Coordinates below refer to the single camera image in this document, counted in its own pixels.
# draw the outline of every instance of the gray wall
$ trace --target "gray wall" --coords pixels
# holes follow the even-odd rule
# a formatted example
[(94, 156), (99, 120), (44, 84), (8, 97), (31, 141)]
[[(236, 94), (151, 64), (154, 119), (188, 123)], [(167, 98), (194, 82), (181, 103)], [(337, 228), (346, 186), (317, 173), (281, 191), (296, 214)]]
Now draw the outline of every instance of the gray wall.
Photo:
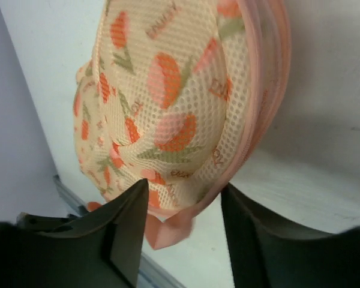
[(0, 11), (0, 220), (19, 212), (64, 215), (56, 174), (31, 95)]

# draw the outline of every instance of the peach mesh fabric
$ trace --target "peach mesh fabric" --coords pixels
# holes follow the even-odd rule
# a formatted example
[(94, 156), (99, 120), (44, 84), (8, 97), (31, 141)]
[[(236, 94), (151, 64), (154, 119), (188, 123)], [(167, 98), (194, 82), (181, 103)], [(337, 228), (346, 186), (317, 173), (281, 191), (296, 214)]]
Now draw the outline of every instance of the peach mesh fabric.
[[(249, 111), (245, 2), (106, 1), (74, 101), (80, 168), (106, 201), (147, 178), (149, 211), (171, 216), (200, 202), (235, 157), (244, 163), (239, 146), (251, 152), (269, 125), (283, 73), (272, 0), (255, 1), (263, 93)], [(248, 121), (256, 129), (243, 139)]]

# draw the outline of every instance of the orange tulip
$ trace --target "orange tulip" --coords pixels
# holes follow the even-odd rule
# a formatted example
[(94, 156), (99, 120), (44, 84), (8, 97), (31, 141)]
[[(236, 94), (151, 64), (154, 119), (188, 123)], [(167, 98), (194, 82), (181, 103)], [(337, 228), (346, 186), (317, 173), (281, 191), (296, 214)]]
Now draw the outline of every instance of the orange tulip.
[(73, 113), (76, 117), (79, 115), (80, 99), (81, 99), (81, 94), (79, 89), (77, 89), (76, 96), (73, 102)]
[(171, 106), (182, 86), (180, 69), (175, 59), (166, 53), (158, 53), (149, 69), (147, 84), (154, 102), (163, 109)]
[(229, 18), (241, 17), (237, 0), (220, 0), (217, 4), (217, 13)]
[(162, 151), (178, 152), (188, 146), (195, 134), (193, 114), (167, 114), (156, 126), (154, 143)]
[(137, 131), (135, 123), (130, 117), (125, 118), (125, 125), (127, 126), (128, 138), (130, 139), (131, 143), (138, 141), (140, 134)]
[(110, 173), (109, 173), (109, 167), (108, 166), (106, 166), (104, 168), (104, 179), (106, 180), (107, 187), (109, 187), (109, 185), (110, 185)]
[(87, 140), (89, 134), (89, 123), (83, 119), (82, 121), (82, 140)]
[(152, 170), (151, 169), (143, 169), (140, 174), (143, 178), (148, 179), (152, 183), (161, 184), (161, 185), (166, 184), (165, 180), (161, 177), (160, 173), (158, 173), (157, 171), (155, 171), (153, 169)]
[(100, 74), (100, 85), (101, 85), (101, 93), (103, 93), (103, 102), (107, 103), (110, 95), (109, 84), (104, 73)]
[(207, 47), (205, 48), (203, 55), (200, 57), (198, 63), (193, 68), (194, 72), (198, 72), (205, 67), (207, 67), (212, 60), (216, 57), (219, 49), (220, 49), (220, 42), (217, 41), (215, 38), (211, 38)]
[(112, 143), (112, 148), (110, 149), (109, 156), (112, 164), (117, 169), (120, 169), (124, 165), (124, 162), (120, 157), (119, 146), (115, 142)]
[(160, 198), (157, 190), (149, 190), (148, 205), (154, 208), (160, 208)]
[(110, 37), (116, 48), (124, 48), (127, 45), (128, 15), (121, 11), (119, 16), (110, 26)]

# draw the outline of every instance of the tulip print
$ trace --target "tulip print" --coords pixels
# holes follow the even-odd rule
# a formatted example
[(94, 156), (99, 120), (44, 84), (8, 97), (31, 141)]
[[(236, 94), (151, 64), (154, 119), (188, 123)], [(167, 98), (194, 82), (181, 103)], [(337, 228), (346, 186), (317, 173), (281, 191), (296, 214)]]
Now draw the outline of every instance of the tulip print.
[(108, 13), (109, 13), (109, 8), (110, 8), (110, 2), (112, 0), (107, 0), (107, 4), (106, 4), (106, 16), (108, 16)]
[(85, 104), (83, 104), (82, 140), (88, 139), (90, 121), (91, 116), (89, 115), (88, 108)]
[(78, 117), (79, 115), (80, 101), (81, 101), (81, 93), (80, 93), (80, 85), (79, 85), (79, 87), (77, 87), (76, 95), (73, 101), (73, 113), (76, 117)]
[(154, 208), (160, 208), (160, 197), (157, 190), (149, 190), (148, 205)]
[(160, 52), (152, 61), (147, 86), (152, 100), (162, 109), (167, 109), (177, 100), (191, 74), (192, 57), (183, 71), (169, 54)]
[(124, 48), (127, 45), (128, 22), (127, 12), (121, 11), (110, 26), (110, 37), (117, 49)]
[(166, 114), (158, 122), (154, 134), (154, 148), (137, 155), (141, 159), (159, 160), (167, 163), (188, 163), (190, 153), (202, 147), (189, 146), (196, 134), (196, 117), (192, 114)]
[(138, 141), (140, 139), (140, 134), (137, 130), (136, 124), (134, 123), (132, 117), (130, 117), (130, 115), (132, 115), (133, 112), (128, 104), (128, 101), (127, 101), (125, 95), (121, 91), (118, 91), (118, 95), (119, 95), (119, 99), (120, 99), (120, 103), (121, 103), (121, 107), (122, 107), (122, 112), (125, 117), (125, 127), (126, 127), (126, 132), (127, 132), (127, 138), (129, 139), (130, 143), (135, 143), (136, 141)]
[(165, 185), (165, 180), (161, 177), (160, 173), (158, 173), (156, 170), (153, 169), (143, 169), (141, 171), (141, 177), (146, 178), (152, 183)]
[(237, 0), (219, 0), (217, 13), (224, 17), (241, 17), (241, 11)]
[(193, 72), (198, 72), (206, 68), (212, 60), (218, 56), (219, 51), (222, 51), (221, 44), (216, 38), (211, 38), (207, 47), (205, 48), (203, 55), (200, 57), (198, 63), (193, 68)]
[(103, 102), (104, 104), (106, 104), (109, 99), (110, 88), (104, 73), (100, 74), (100, 86), (101, 86), (101, 93), (103, 94)]
[(196, 134), (196, 117), (193, 114), (168, 114), (156, 126), (155, 146), (162, 151), (184, 150)]
[(129, 32), (129, 19), (125, 11), (121, 11), (119, 16), (112, 22), (110, 26), (110, 37), (116, 50), (123, 50), (124, 57), (118, 53), (113, 53), (115, 57), (114, 63), (128, 72), (134, 74), (131, 56), (127, 47), (127, 36)]
[(114, 167), (120, 169), (122, 166), (124, 166), (124, 162), (121, 159), (119, 153), (119, 145), (117, 145), (115, 142), (112, 144), (112, 148), (109, 151), (109, 156)]
[(117, 175), (123, 175), (123, 173), (120, 171), (120, 169), (124, 166), (124, 162), (120, 157), (120, 153), (118, 151), (118, 148), (115, 149), (114, 147), (118, 147), (117, 144), (112, 145), (109, 155), (105, 157), (104, 159), (97, 162), (97, 164), (100, 166), (99, 172), (104, 173), (104, 178), (107, 180), (107, 176), (109, 173), (109, 168), (112, 168), (112, 170)]
[(138, 141), (140, 138), (139, 132), (137, 132), (137, 127), (130, 117), (126, 117), (125, 126), (127, 127), (127, 136), (131, 143)]
[(85, 70), (85, 76), (89, 77), (93, 75), (93, 71), (92, 71), (92, 60), (90, 60), (90, 62), (88, 63), (88, 66)]
[(109, 173), (109, 166), (104, 168), (104, 179), (106, 181), (107, 187), (110, 185), (110, 173)]

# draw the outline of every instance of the mesh pouch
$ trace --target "mesh pouch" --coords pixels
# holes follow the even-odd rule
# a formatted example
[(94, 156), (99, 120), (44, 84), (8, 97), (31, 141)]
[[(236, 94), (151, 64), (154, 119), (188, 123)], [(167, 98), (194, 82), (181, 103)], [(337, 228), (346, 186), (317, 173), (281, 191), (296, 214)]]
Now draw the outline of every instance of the mesh pouch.
[(108, 0), (76, 75), (80, 168), (107, 202), (148, 179), (146, 238), (173, 245), (259, 143), (289, 66), (282, 0)]

